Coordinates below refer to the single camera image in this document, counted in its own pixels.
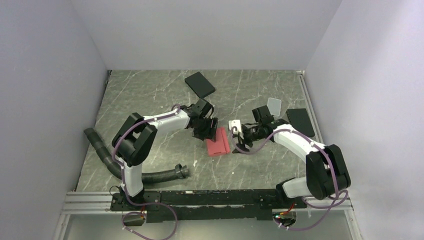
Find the red paper box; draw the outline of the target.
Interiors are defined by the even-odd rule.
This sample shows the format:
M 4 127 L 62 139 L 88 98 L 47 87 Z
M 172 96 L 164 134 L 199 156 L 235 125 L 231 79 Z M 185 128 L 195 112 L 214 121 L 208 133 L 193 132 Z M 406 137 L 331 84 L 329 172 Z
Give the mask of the red paper box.
M 218 157 L 230 153 L 227 131 L 224 127 L 216 129 L 215 141 L 206 139 L 206 148 L 209 157 Z

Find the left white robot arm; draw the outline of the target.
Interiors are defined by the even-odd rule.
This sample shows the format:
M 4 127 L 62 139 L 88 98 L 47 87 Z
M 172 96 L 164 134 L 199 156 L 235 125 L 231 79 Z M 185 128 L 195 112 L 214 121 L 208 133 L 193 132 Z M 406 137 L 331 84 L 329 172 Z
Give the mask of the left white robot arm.
M 143 162 L 149 156 L 155 138 L 183 129 L 192 129 L 192 136 L 201 141 L 215 140 L 218 118 L 212 117 L 214 107 L 201 98 L 191 105 L 174 104 L 170 111 L 141 116 L 132 113 L 112 140 L 111 159 L 121 173 L 120 187 L 124 204 L 131 210 L 144 203 L 145 187 L 142 181 Z

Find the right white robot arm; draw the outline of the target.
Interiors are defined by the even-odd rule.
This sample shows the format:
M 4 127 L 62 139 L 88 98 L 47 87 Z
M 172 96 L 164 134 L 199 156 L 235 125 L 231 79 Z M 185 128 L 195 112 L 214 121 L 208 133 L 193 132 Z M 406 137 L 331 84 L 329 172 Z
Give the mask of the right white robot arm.
M 317 200 L 334 196 L 351 186 L 351 178 L 341 149 L 324 145 L 299 130 L 288 121 L 276 119 L 264 105 L 252 110 L 254 123 L 228 122 L 232 137 L 237 139 L 234 153 L 254 154 L 259 151 L 253 143 L 259 140 L 279 144 L 298 156 L 305 164 L 304 177 L 295 177 L 276 185 L 276 203 L 289 207 L 295 198 L 312 196 Z

